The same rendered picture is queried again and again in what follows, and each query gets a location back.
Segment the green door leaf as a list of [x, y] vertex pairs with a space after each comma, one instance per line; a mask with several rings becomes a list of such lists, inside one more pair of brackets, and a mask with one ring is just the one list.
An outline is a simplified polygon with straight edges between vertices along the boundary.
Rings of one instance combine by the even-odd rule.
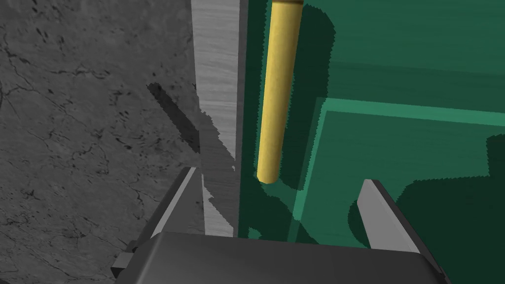
[[[505, 284], [505, 0], [304, 0], [272, 184], [257, 157], [272, 0], [249, 0], [237, 235], [276, 284]], [[372, 249], [381, 182], [443, 269]]]

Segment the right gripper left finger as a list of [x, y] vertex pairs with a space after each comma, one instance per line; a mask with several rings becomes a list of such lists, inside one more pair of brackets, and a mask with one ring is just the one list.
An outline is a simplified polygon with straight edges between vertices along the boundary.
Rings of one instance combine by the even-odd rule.
[[184, 167], [141, 231], [136, 247], [139, 248], [161, 232], [186, 232], [197, 204], [202, 202], [201, 169]]

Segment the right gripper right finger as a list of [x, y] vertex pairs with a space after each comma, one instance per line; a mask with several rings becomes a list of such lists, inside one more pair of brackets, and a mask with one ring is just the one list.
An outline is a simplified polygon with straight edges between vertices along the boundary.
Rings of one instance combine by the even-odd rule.
[[415, 252], [438, 272], [443, 269], [380, 181], [363, 181], [357, 206], [372, 249]]

